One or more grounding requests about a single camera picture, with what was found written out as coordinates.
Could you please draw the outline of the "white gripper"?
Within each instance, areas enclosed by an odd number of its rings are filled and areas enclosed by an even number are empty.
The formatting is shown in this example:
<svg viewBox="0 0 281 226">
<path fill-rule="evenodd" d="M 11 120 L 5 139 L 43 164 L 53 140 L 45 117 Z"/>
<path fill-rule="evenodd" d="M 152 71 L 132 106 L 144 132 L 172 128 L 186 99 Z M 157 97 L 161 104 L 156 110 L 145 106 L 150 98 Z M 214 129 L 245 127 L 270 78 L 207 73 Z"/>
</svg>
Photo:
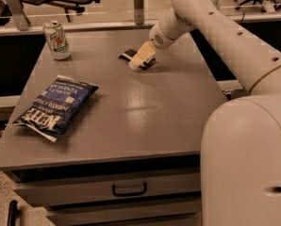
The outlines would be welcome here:
<svg viewBox="0 0 281 226">
<path fill-rule="evenodd" d="M 175 41 L 177 29 L 169 19 L 160 19 L 150 30 L 149 40 L 145 42 L 138 52 L 129 61 L 131 69 L 143 68 L 144 63 L 151 59 L 157 49 L 167 49 Z"/>
</svg>

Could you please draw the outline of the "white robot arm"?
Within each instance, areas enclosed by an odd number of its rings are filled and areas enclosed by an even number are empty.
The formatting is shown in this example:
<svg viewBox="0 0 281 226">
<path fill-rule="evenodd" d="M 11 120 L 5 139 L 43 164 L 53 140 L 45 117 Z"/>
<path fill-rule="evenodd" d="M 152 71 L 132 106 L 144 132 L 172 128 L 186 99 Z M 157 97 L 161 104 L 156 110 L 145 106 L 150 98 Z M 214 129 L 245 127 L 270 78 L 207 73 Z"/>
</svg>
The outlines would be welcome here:
<svg viewBox="0 0 281 226">
<path fill-rule="evenodd" d="M 129 65 L 198 29 L 243 96 L 218 107 L 201 141 L 203 226 L 281 226 L 281 52 L 219 11 L 219 0 L 171 0 Z"/>
</svg>

